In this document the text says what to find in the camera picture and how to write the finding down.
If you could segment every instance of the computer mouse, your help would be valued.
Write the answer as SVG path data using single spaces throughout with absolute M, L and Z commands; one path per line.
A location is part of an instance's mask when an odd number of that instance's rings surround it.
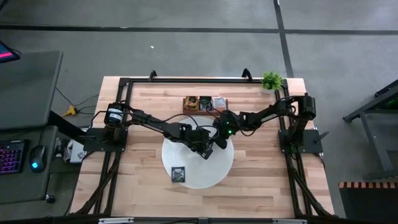
M 47 149 L 43 145 L 35 146 L 30 150 L 29 166 L 33 172 L 43 172 L 47 166 Z

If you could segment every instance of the gray concrete floor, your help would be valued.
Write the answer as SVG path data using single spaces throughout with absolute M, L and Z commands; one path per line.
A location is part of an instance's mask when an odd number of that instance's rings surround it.
M 398 28 L 395 13 L 398 2 L 392 0 L 280 0 L 280 6 L 287 29 Z M 271 0 L 13 0 L 0 12 L 0 22 L 277 28 Z M 106 75 L 148 75 L 156 70 L 162 76 L 238 77 L 248 68 L 256 77 L 266 70 L 280 71 L 286 77 L 278 34 L 0 30 L 0 40 L 22 52 L 62 50 L 58 88 L 75 103 L 97 94 Z M 396 35 L 287 35 L 287 43 L 294 77 L 304 78 L 307 90 L 317 99 L 315 124 L 321 132 L 330 132 L 323 140 L 326 175 L 335 213 L 344 217 L 338 182 L 361 181 L 364 174 L 379 170 L 380 165 L 361 123 L 354 121 L 348 125 L 342 117 L 398 78 L 398 38 Z M 95 103 L 96 99 L 86 105 Z M 62 114 L 67 106 L 56 94 L 53 110 Z M 70 121 L 83 126 L 90 119 L 91 116 L 81 114 Z M 63 215 L 73 189 L 56 189 L 55 194 L 66 195 L 57 201 L 56 208 L 43 206 L 35 213 L 25 213 L 24 217 Z

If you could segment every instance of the desk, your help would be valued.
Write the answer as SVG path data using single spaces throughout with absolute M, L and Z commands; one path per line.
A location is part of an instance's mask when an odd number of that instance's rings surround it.
M 0 133 L 0 141 L 27 139 L 29 149 L 25 152 L 22 172 L 18 174 L 0 175 L 0 205 L 6 203 L 44 200 L 49 182 L 53 149 L 57 138 L 57 127 L 9 131 Z M 40 134 L 43 132 L 41 144 L 47 147 L 47 167 L 43 172 L 33 173 L 29 164 L 29 153 L 39 145 Z
M 116 99 L 119 79 L 104 77 L 97 111 L 106 110 Z M 306 92 L 303 79 L 288 78 L 287 81 L 290 95 Z M 226 97 L 229 109 L 235 113 L 257 112 L 275 103 L 273 94 L 261 93 L 261 86 L 254 84 L 135 83 L 131 106 L 165 119 L 181 113 L 182 98 L 187 95 Z M 184 118 L 180 116 L 170 122 Z M 104 114 L 98 115 L 94 127 L 103 127 L 103 120 Z M 312 127 L 313 123 L 309 122 L 307 128 Z M 119 167 L 112 216 L 294 217 L 285 157 L 279 149 L 279 129 L 279 121 L 275 119 L 263 124 L 251 137 L 232 136 L 234 162 L 227 177 L 214 187 L 194 190 L 171 183 L 162 163 L 163 135 L 131 126 Z M 95 152 L 83 161 L 71 212 L 80 209 L 98 186 L 103 157 L 103 152 Z M 321 161 L 314 155 L 303 154 L 303 164 L 308 187 L 325 209 L 333 213 Z M 105 192 L 102 209 L 107 195 Z M 300 190 L 298 196 L 304 211 Z
M 62 53 L 40 52 L 21 55 L 20 60 L 0 64 L 0 131 L 57 126 L 75 138 L 84 132 L 51 111 L 61 68 Z

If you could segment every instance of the white circular platform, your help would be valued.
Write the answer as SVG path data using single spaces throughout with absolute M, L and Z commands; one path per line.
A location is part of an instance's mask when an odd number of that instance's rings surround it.
M 213 124 L 213 120 L 209 118 L 202 116 L 193 118 L 199 126 Z M 197 127 L 191 118 L 184 119 L 180 123 L 191 124 L 192 129 Z M 211 132 L 210 136 L 216 133 L 215 128 L 203 128 Z M 232 167 L 234 146 L 231 138 L 227 139 L 227 147 L 225 149 L 218 147 L 214 143 L 212 150 L 213 153 L 205 160 L 199 154 L 192 152 L 186 145 L 164 139 L 162 147 L 164 168 L 171 176 L 172 167 L 185 167 L 185 183 L 180 183 L 184 187 L 205 189 L 214 186 L 226 177 Z

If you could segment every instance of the small potted plant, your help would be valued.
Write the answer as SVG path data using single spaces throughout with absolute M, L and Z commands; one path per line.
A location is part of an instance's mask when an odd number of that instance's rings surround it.
M 279 72 L 264 72 L 264 78 L 261 79 L 261 83 L 263 93 L 273 94 L 274 90 L 280 89 L 282 77 L 280 76 Z

